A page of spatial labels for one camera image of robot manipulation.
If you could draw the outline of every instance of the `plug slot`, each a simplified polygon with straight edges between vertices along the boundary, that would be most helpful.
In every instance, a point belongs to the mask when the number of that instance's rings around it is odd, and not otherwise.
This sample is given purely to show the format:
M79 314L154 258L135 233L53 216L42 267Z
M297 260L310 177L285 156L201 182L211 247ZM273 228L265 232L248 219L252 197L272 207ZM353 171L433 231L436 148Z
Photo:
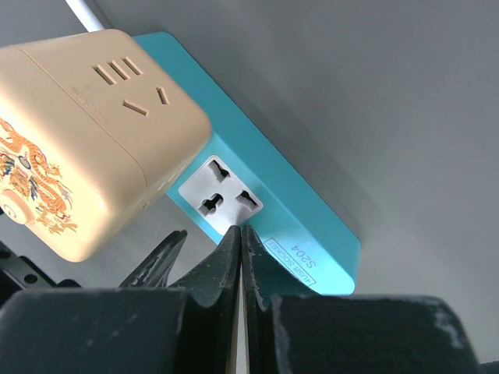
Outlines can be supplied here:
M139 69L137 65L130 59L130 57L122 58L123 62L132 70L136 76L141 76L143 74L142 70Z
M208 167L213 171L213 173L215 174L215 178L219 181L219 182L223 182L224 179L226 179L227 177L230 177L231 174L226 171L217 161L215 160L212 160L209 164L208 164Z
M97 65L97 66L92 66L92 69L95 70L95 72L101 76L101 78L109 85L112 86L113 84L116 84L116 81L113 79L112 76L109 75L108 72L106 72L102 66Z
M221 197L219 193L215 193L210 199L203 200L203 204L198 208L198 210L207 216L208 214L213 214L217 211L217 207L224 202L224 198Z
M258 208L258 203L251 197L250 193L247 191L242 191L239 195L237 195L235 199L242 205L247 207L249 210L253 211Z
M116 61L111 61L111 62L108 62L109 66L111 66L111 69L113 69L116 74L118 74L123 80L127 80L127 79L130 79L130 76L128 75L128 73L123 70L123 68L118 65L116 63Z
M132 101L128 101L126 99L123 101L123 106L125 108L131 109L131 110L139 113L140 115L148 115L149 114L149 111L146 108L143 108L140 105L137 105L137 104L133 103Z
M159 96L159 101L163 105L170 105L170 100L166 96L165 89L163 87L156 87L157 95Z

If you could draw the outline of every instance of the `orange dragon print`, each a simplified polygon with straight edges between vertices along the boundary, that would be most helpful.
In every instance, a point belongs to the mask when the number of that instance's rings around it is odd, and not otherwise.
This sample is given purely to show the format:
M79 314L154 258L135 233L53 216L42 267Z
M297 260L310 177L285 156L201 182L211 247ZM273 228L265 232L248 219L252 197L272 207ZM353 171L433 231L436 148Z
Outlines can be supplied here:
M1 118L0 126L0 182L37 203L37 222L52 234L60 235L66 229L76 232L78 226L69 215L71 191L62 184L58 167L49 164L36 145Z

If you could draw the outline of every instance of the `gray wall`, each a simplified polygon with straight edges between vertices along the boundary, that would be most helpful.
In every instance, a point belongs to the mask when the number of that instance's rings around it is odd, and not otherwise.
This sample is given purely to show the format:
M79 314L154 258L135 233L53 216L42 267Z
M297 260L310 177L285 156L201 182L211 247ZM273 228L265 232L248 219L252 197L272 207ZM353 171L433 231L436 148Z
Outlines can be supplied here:
M80 31L63 0L0 2L1 43ZM499 358L499 2L98 4L131 34L172 32L350 224L359 293L441 297Z

